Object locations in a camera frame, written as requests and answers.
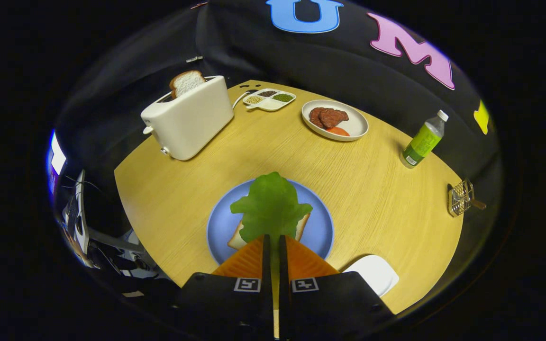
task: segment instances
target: blue plate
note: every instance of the blue plate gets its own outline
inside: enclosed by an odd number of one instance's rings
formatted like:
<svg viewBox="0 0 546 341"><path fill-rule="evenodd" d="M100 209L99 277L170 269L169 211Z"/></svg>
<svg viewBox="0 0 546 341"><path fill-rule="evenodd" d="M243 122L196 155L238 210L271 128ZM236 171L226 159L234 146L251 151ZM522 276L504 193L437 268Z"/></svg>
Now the blue plate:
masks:
<svg viewBox="0 0 546 341"><path fill-rule="evenodd" d="M334 239L332 216L317 194L295 181L289 181L296 188L299 203L308 203L313 207L300 242L325 259L332 249L332 240ZM235 249L227 246L227 242L235 233L243 214L231 213L230 206L239 198L247 196L253 182L252 179L234 187L218 201L210 214L206 229L208 248L212 257L219 264L236 253Z"/></svg>

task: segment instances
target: bottle cap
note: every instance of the bottle cap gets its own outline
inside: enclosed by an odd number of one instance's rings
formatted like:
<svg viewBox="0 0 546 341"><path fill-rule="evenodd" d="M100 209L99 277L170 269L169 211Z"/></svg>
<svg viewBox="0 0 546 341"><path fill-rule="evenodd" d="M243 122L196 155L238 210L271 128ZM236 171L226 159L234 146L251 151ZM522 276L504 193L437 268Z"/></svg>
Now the bottle cap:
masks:
<svg viewBox="0 0 546 341"><path fill-rule="evenodd" d="M441 118L444 122L448 121L448 114L446 114L442 110L437 112L437 116L439 116L439 118Z"/></svg>

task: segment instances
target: lettuce leaf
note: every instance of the lettuce leaf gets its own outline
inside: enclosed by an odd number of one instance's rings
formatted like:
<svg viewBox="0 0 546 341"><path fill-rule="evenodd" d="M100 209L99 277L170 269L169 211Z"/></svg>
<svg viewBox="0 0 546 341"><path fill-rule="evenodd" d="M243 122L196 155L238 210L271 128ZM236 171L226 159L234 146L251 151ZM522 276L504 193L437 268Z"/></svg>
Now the lettuce leaf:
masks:
<svg viewBox="0 0 546 341"><path fill-rule="evenodd" d="M245 242L268 234L271 241L280 235L296 237L296 224L313 207L299 204L296 189L278 172L261 175L250 186L247 197L241 197L231 204L232 213L243 213L243 229L239 232Z"/></svg>

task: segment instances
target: white plate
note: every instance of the white plate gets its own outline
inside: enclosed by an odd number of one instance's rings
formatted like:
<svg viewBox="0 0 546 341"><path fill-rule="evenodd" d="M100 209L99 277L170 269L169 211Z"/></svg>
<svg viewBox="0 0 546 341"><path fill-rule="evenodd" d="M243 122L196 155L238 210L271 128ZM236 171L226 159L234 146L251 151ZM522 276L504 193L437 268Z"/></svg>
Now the white plate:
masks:
<svg viewBox="0 0 546 341"><path fill-rule="evenodd" d="M331 132L326 131L325 129L321 129L320 127L314 125L311 121L309 121L310 112L314 108L318 108L318 107L334 108L336 110L342 110L346 112L347 116L349 116L349 120L338 123L337 127L344 129L347 133L349 133L350 136L342 136L342 135L333 134ZM307 102L303 106L302 117L305 123L311 129L313 129L314 132L322 136L325 136L327 138L331 138L332 140L354 141L364 136L368 132L368 120L362 114L360 114L354 108L351 108L350 106L346 104L336 102L336 101L329 101L327 99L316 99L315 101Z"/></svg>
<svg viewBox="0 0 546 341"><path fill-rule="evenodd" d="M395 270L377 255L367 255L358 259L347 270L355 271L370 285L372 290L380 297L388 293L399 281Z"/></svg>
<svg viewBox="0 0 546 341"><path fill-rule="evenodd" d="M277 93L275 93L273 95L270 95L269 97L260 96L259 93L263 93L264 91L276 91ZM290 95L290 96L292 96L292 99L290 99L290 101L288 101L288 102L282 102L282 101L278 101L276 99L273 99L273 97L275 97L275 95L279 95L280 93L285 93L286 95ZM246 104L246 105L251 106L252 104L247 101L247 99L249 97L259 97L259 98L263 99L262 101L256 103L256 105L257 105L256 108L266 110L266 111L279 110L279 109L283 108L284 106L292 103L296 99L296 95L294 95L294 93L281 91L281 90L277 90L277 89L269 89L269 88L259 90L258 92L252 93L252 95L245 96L243 98L243 103Z"/></svg>

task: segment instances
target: sandwich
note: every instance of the sandwich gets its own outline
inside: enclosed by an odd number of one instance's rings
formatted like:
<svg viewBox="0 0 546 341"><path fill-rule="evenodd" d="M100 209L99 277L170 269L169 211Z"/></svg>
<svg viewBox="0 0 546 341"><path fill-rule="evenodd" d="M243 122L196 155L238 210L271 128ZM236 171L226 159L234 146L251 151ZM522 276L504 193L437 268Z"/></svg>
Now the sandwich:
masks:
<svg viewBox="0 0 546 341"><path fill-rule="evenodd" d="M299 220L299 223L296 225L296 235L290 236L294 238L297 241L300 241L301 237L303 236L303 231L305 230L305 226L307 225L307 220L309 219L310 213L305 214L301 220ZM236 231L233 234L233 237L227 242L227 246L230 248L234 248L235 250L239 250L242 247L247 245L247 242L241 238L240 232L241 229L243 229L243 220L239 221L239 224L237 225Z"/></svg>
<svg viewBox="0 0 546 341"><path fill-rule="evenodd" d="M280 235L300 240L313 207L300 204L296 188L273 172L256 178L246 197L230 205L231 213L243 213L227 245L236 250L263 234L276 248Z"/></svg>

